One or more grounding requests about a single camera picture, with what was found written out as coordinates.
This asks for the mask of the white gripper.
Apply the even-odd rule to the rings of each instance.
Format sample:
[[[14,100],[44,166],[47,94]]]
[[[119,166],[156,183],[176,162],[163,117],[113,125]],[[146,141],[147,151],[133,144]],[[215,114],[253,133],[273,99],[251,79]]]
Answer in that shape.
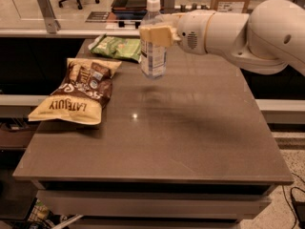
[[[162,21],[171,25],[178,23],[177,29],[168,25],[141,26],[139,28],[140,38],[155,46],[166,48],[180,41],[178,45],[184,52],[204,55],[207,54],[206,34],[214,14],[214,10],[163,14]]]

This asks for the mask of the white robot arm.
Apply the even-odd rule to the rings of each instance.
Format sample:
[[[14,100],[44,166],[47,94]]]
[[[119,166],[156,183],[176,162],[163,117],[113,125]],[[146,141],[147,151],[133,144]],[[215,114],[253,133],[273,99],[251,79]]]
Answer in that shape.
[[[267,0],[250,14],[193,10],[157,19],[139,28],[140,38],[155,46],[219,55],[252,73],[291,66],[305,74],[305,10],[290,1]]]

